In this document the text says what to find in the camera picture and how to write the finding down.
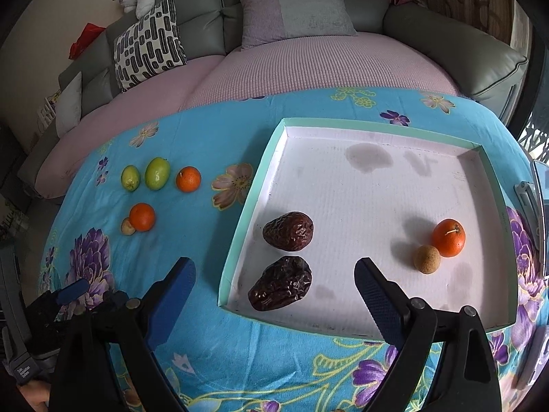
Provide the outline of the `person's left hand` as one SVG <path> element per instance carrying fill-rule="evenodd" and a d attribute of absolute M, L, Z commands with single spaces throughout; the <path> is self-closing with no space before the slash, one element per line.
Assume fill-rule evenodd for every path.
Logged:
<path fill-rule="evenodd" d="M 18 389 L 34 412 L 47 412 L 51 385 L 40 380 L 30 380 Z"/>

